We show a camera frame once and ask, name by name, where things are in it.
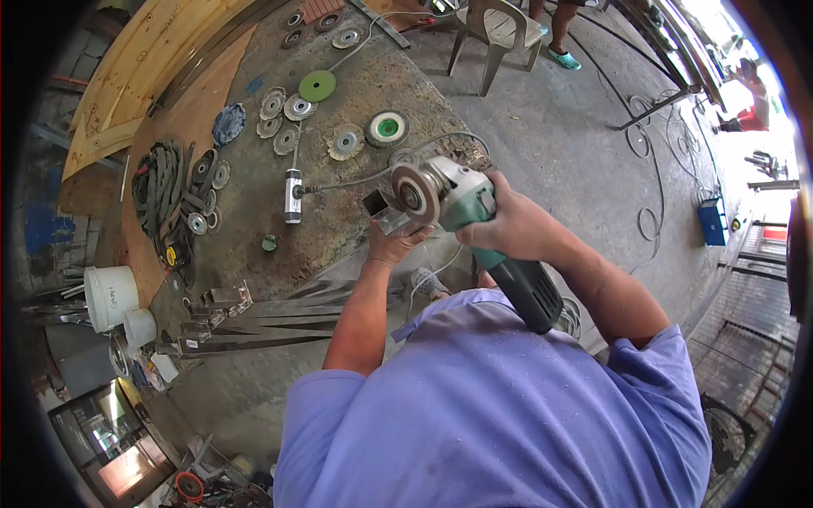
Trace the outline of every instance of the floor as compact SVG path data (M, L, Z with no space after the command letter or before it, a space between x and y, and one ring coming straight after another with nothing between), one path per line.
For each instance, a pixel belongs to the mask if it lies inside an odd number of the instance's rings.
M641 38L612 9L606 14L590 14L643 46ZM672 87L640 55L586 21L574 20L571 33L625 96L638 95L651 101ZM470 39L454 77L449 78L446 66L454 31L414 31L407 37L413 44L409 56L431 77L469 129L489 143L494 162L516 189L624 270L631 271L650 259L655 242L641 235L637 218L642 207L661 215L654 161L638 158L627 146L625 135L611 128L624 123L627 114L618 98L599 80L596 67L572 41L566 41L566 45L582 62L580 71L560 67L543 49L536 67L528 74L522 68L527 56L511 54L488 96L478 98L485 45ZM698 175L711 185L711 159L692 116L692 106L684 102L682 113L700 140ZM710 109L706 118L712 117ZM729 215L733 216L746 194L745 173L737 170L741 163L726 158L719 150L720 138L712 136L709 120L701 117L701 121L715 151ZM669 152L664 124L656 117L647 128L663 182L662 241L657 256L636 270L635 277L655 295L670 319L686 324L712 284L723 250L704 246L696 212L697 189L693 177ZM681 124L670 127L673 140L678 129L682 131ZM642 147L644 141L639 141L639 136L630 138L633 145ZM691 169L688 156L682 156L681 161ZM654 231L653 221L646 214L641 227L650 235ZM454 255L457 246L450 235L436 233L410 255L396 276L405 280L412 268L422 265L439 268ZM354 277L363 256L363 251L357 253L326 276ZM470 254L463 250L441 279L452 289L466 287L470 264ZM563 284L560 287L568 294ZM390 312L390 328L403 322L406 306L404 303ZM588 351L598 352L603 342L589 316L584 311L582 316L580 343ZM285 390L299 376L320 368L326 347L326 343L291 345L261 354L207 360L178 379L167 395L152 398L148 409L164 437L176 447L185 448L194 433L213 432L213 442L222 453L248 453L261 467L270 467L280 446ZM387 354L394 349L390 341Z

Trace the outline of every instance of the sandal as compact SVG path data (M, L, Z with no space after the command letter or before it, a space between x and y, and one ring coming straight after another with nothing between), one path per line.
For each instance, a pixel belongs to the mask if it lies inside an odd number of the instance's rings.
M428 268L421 267L413 271L410 279L412 281L412 287L417 288L415 292L424 295L430 301L433 301L440 292L450 294L449 288L443 285L437 276Z
M561 63L564 67L566 67L566 68L568 68L568 69L570 69L572 71L578 71L579 69L581 69L581 64L579 63L579 61L574 59L570 55L569 51L567 53L565 53L565 54L559 54L559 53L553 51L551 48L548 48L548 53L550 53L550 56L557 59L559 61L559 63Z

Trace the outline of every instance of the blue crocs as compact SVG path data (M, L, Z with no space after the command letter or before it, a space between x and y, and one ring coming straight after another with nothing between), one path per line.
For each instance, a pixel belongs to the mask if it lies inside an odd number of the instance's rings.
M565 54L559 54L553 51L551 48L548 48L548 53L550 53L550 56L557 59L559 63L561 63L563 66L567 67L568 69L571 69L572 71L578 71L579 69L581 69L581 64L579 63L578 60L574 59L570 55L570 52L567 52Z

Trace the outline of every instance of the hand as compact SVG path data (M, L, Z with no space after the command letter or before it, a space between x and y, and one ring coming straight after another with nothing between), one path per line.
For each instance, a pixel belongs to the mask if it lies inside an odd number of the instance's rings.
M457 231L460 243L498 250L514 259L532 259L555 265L563 239L571 233L548 212L511 190L500 172L486 173L494 184L497 215L489 222L469 224Z
M392 268L409 254L412 247L426 240L435 227L431 224L426 227L422 227L420 224L410 224L401 231L387 236L381 231L381 226L375 220L371 220L370 229L372 237L367 261L381 261Z

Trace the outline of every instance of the green cutting disc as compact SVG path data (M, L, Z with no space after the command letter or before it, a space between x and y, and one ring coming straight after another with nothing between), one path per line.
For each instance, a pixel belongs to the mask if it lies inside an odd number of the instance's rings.
M299 97L308 102L323 101L335 89L336 77L330 71L313 71L299 81Z

